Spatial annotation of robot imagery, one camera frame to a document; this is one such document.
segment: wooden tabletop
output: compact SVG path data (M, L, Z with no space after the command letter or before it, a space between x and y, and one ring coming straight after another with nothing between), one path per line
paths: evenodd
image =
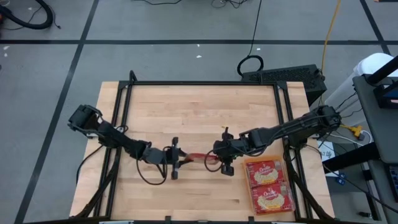
M118 82L104 82L96 107L103 118L111 121ZM302 83L288 83L294 117L309 111ZM122 97L118 121L123 111ZM287 120L282 100L285 121ZM151 141L162 149L178 136L183 151L208 152L215 140L221 139L225 127L238 136L240 132L279 124L271 86L133 86L126 135ZM314 140L309 145L317 147ZM99 146L96 139L88 140L85 156ZM102 150L88 159L80 172L70 214L76 215L98 188L104 159ZM264 155L282 155L281 140L274 141ZM242 161L233 162L235 175L208 172L203 164L184 165L178 180L166 180L163 185L145 183L137 173L136 161L122 152L113 203L113 220L212 220L247 221L253 216L246 188ZM302 149L302 161L307 186L323 209L334 217L322 162L313 149ZM151 182L162 180L153 165L139 162L144 177ZM305 217L302 195L297 188L300 211ZM108 193L104 194L101 214ZM294 221L294 213L256 216L255 221Z

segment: black metal frame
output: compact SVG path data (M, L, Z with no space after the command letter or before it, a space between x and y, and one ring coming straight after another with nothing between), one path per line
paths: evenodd
M278 115L278 120L279 120L279 124L283 124L284 123L284 117L283 117L283 112L282 112L282 105L280 102L280 96L279 96L279 88L281 88L283 90L284 93L284 100L285 100L285 104L286 104L286 110L287 110L287 117L288 120L292 120L293 119L293 112L292 112L292 108L290 105L290 98L289 98L289 92L287 89L287 84L286 82L267 82L267 83L263 83L261 80L259 83L243 83L243 82L196 82L196 81L137 81L137 78L134 74L133 71L130 71L130 79L129 81L120 81L119 85L118 85L118 92L116 94L116 101L115 101L115 105L114 105L114 111L113 111L113 117L112 117L112 124L114 126L116 126L117 124L117 117L118 117L118 113L119 113L119 109L120 109L120 104L121 104L121 96L122 93L124 91L125 88L127 88L127 93L126 93L126 99L124 101L124 108L123 108L123 115L122 115L122 121L121 121L121 125L126 125L126 121L127 121L127 114L129 111L129 105L130 105L130 99L131 99L131 93L132 93L132 87L133 85L236 85L236 86L258 86L258 85L262 85L262 86L272 86L274 89L274 95L275 95L275 103L276 103L276 109L277 109L277 115ZM289 148L289 144L287 141L285 141L286 139L282 139L283 142L283 146L284 146L284 151L285 152L289 152L290 148ZM112 153L113 149L107 148L106 152L105 152L105 157L104 157L104 162L103 162L103 167L102 167L102 171L101 171L101 178L100 178L100 187L107 187L104 186L103 184L105 183L105 179L106 177L109 175L107 175L108 169L109 169L109 162L110 162L110 158L111 158L111 153ZM286 160L289 161L291 160L290 158L290 154L287 153L286 155ZM306 181L305 181L305 174L304 174L304 169L303 169L303 164L302 164L302 158L300 155L300 151L296 150L295 151L295 156L296 156L296 163L297 163L297 171L298 174L301 178L301 180L303 181L303 185L305 187L307 187ZM121 157L121 148L117 148L116 152L115 152L115 157L114 157L114 164L113 166L115 166L115 170L111 169L113 173L113 178L110 182L110 188L109 188L109 195L108 195L108 201L106 203L106 213L105 216L100 216L100 210L101 210L101 204L102 204L102 194L100 195L99 200L97 201L95 208L94 208L94 213L93 213L93 217L90 218L85 218L87 219L87 223L91 223L93 221L93 219L95 220L95 218L100 218L102 221L110 221L111 218L111 214L112 214L112 207L113 207L113 201L114 201L114 195L115 195L115 191L116 191L116 181L118 178L118 169L119 169L119 163L120 163L120 157ZM288 176L289 176L289 180L292 180L292 176L293 173L291 172L287 172ZM306 217L302 218L301 214L300 214L300 207L299 207L299 203L298 203L298 198L297 198L297 191L296 191L296 187L295 187L295 182L294 181L289 181L290 182L290 188L292 190L292 196L293 196L293 200L296 204L296 209L294 211L294 215L295 215L295 219L296 222L300 222L300 223L335 223L336 221L334 220L316 220L313 219L312 216L312 209L311 206L309 204L309 202L307 201L306 198L304 199L304 203L305 203L305 213L306 213ZM59 223L59 221L66 221L66 220L55 220L55 221L50 221L50 222L45 222L45 223ZM68 220L69 222L74 222L76 221L77 223L84 223L84 218L72 218ZM138 223L138 224L144 224L144 223L161 223L161 224L171 224L171 223L181 223L181 224L192 224L192 223L214 223L214 224L227 224L227 223L235 223L235 224L262 224L262 223L272 223L272 222L255 222L254 221L254 217L248 217L248 221L247 222L229 222L229 221L225 221L225 222L213 222L213 221L172 221L170 216L166 216L165 220L134 220L134 223Z

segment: gray floor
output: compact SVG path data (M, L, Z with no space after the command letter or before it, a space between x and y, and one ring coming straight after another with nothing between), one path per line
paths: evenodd
M47 157L33 191L25 222L67 218L75 191L75 172L86 140L67 128L67 119L79 104L95 105L103 81L125 80L133 69L140 80L239 80L236 66L247 55L249 44L200 44L202 40L250 40L258 0L239 9L210 6L211 0L183 0L176 5L150 6L131 0L47 0L62 29L0 29L0 223L13 223L27 190L58 99L67 77L73 77L66 100L61 100ZM82 37L92 6L96 6L87 40L136 40L125 44L95 44ZM323 46L289 40L324 40L335 0L263 0L256 40L286 40L255 45L253 53L264 58L265 69L322 62ZM398 54L398 3L367 0L371 14L392 55ZM9 8L25 20L38 9L34 1L11 1ZM45 13L39 11L33 22ZM3 27L16 24L6 21ZM139 42L139 40L192 40L189 44ZM21 40L54 40L50 44ZM381 42L360 1L344 0L331 40L370 40L362 44L330 45L324 75L325 98L350 75L363 58L382 52ZM71 67L72 60L76 69ZM248 62L245 71L257 65ZM361 203L339 204L349 197L332 195L336 215L352 220Z

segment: yellow cable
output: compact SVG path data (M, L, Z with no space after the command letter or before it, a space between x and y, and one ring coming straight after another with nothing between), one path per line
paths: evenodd
M322 68L321 68L322 71L324 69L324 64L325 64L326 46L328 45L329 36L330 36L331 30L333 28L333 24L335 23L336 15L337 15L337 12L338 12L338 10L340 8L340 4L341 4L341 0L338 0L337 1L337 6L336 6L336 9L335 9L335 13L333 15L333 18L331 18L331 23L330 23L328 35L326 36L325 44L323 45Z

